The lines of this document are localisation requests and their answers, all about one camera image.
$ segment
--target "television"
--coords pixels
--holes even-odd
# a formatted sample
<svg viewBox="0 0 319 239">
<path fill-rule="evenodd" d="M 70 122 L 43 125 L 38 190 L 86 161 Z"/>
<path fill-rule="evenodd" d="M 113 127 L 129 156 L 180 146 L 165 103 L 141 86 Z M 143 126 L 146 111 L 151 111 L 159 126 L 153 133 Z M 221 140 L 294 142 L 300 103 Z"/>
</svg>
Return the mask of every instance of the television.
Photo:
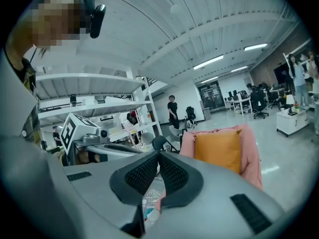
<svg viewBox="0 0 319 239">
<path fill-rule="evenodd" d="M 285 80 L 287 78 L 290 78 L 289 76 L 289 66 L 287 63 L 282 64 L 281 66 L 274 69 L 274 73 L 276 75 L 277 81 L 279 84 L 285 83 Z"/>
</svg>

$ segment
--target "plaid shirt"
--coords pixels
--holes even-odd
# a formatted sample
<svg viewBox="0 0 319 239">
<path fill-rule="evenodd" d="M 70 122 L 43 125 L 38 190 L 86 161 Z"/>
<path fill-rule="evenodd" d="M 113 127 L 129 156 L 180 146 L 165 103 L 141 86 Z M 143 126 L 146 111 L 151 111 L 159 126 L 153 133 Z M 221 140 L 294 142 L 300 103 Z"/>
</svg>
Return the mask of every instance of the plaid shirt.
<svg viewBox="0 0 319 239">
<path fill-rule="evenodd" d="M 32 86 L 32 79 L 34 79 L 35 85 L 35 70 L 32 68 L 30 62 L 24 59 L 24 64 L 27 65 L 26 73 L 24 76 L 23 84 L 28 89 L 33 96 L 37 99 L 35 95 L 35 86 Z M 26 120 L 22 132 L 25 131 L 26 136 L 22 135 L 25 140 L 34 142 L 36 145 L 40 146 L 41 144 L 41 133 L 40 133 L 40 121 L 38 118 L 38 110 L 37 105 L 33 108 L 31 114 L 29 115 L 28 119 Z"/>
</svg>

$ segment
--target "neck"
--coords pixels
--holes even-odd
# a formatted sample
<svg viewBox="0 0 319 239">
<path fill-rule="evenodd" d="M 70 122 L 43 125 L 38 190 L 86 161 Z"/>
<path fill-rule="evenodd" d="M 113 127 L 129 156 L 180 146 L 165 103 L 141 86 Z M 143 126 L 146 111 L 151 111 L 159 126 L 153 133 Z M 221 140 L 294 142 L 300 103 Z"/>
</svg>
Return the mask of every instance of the neck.
<svg viewBox="0 0 319 239">
<path fill-rule="evenodd" d="M 27 20 L 19 22 L 10 33 L 5 44 L 6 52 L 11 57 L 21 60 L 25 53 L 33 46 L 31 38 L 32 29 Z"/>
</svg>

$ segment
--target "pink fabric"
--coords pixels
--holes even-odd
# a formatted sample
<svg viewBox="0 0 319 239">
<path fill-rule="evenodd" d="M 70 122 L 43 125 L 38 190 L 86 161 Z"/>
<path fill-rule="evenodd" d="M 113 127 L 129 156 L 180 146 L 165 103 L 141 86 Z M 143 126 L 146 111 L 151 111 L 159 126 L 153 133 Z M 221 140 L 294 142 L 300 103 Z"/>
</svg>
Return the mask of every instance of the pink fabric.
<svg viewBox="0 0 319 239">
<path fill-rule="evenodd" d="M 237 125 L 230 128 L 215 129 L 211 131 L 186 132 L 183 136 L 180 155 L 194 158 L 195 156 L 195 135 L 202 133 L 217 133 L 225 130 L 242 130 L 239 133 L 241 141 L 241 164 L 240 175 L 259 189 L 263 189 L 260 157 L 253 131 L 248 124 Z M 164 192 L 156 202 L 155 208 L 160 210 L 160 200 L 166 196 Z"/>
</svg>

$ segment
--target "black pants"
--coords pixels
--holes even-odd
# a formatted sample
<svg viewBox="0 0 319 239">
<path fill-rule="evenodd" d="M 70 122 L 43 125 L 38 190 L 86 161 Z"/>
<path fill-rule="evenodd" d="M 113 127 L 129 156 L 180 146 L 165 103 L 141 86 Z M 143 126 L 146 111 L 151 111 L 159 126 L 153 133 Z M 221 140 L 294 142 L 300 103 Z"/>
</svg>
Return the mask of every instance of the black pants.
<svg viewBox="0 0 319 239">
<path fill-rule="evenodd" d="M 179 121 L 178 118 L 174 119 L 173 116 L 169 116 L 170 123 L 174 126 L 175 129 L 179 129 Z"/>
</svg>

